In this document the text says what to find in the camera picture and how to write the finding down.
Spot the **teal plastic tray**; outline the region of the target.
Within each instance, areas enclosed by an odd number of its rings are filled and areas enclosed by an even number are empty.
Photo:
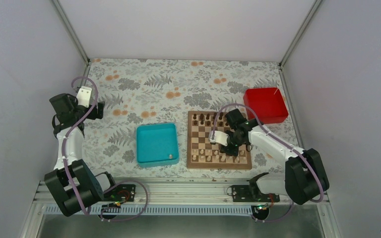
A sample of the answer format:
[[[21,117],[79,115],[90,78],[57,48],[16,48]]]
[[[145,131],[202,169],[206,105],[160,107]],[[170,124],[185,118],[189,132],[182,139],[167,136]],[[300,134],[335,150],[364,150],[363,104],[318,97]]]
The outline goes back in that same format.
[[[174,123],[141,125],[136,129],[136,161],[142,168],[175,165],[180,160]]]

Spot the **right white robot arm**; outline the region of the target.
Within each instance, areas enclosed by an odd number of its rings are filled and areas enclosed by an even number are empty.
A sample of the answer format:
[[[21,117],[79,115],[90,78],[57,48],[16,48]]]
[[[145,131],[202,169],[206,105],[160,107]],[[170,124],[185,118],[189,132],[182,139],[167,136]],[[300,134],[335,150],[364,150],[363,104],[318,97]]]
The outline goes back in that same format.
[[[329,181],[317,150],[306,150],[286,142],[258,118],[246,119],[238,109],[225,115],[231,129],[218,131],[220,115],[216,115],[208,137],[211,144],[219,144],[220,151],[230,156],[237,156],[242,145],[247,149],[256,146],[284,168],[281,174],[262,173],[249,181],[249,196],[253,201],[261,202],[270,194],[288,196],[298,205],[308,201],[319,203],[324,199]]]

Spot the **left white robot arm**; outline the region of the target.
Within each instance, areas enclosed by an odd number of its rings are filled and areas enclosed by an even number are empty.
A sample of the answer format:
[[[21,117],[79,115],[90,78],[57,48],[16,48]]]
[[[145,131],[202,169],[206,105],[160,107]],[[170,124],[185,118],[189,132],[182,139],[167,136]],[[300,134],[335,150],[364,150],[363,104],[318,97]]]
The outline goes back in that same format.
[[[62,93],[50,100],[55,110],[52,119],[58,140],[58,158],[44,181],[61,212],[69,217],[105,199],[118,195],[118,187],[107,181],[100,183],[82,158],[84,121],[102,119],[104,102],[82,105],[75,96]]]

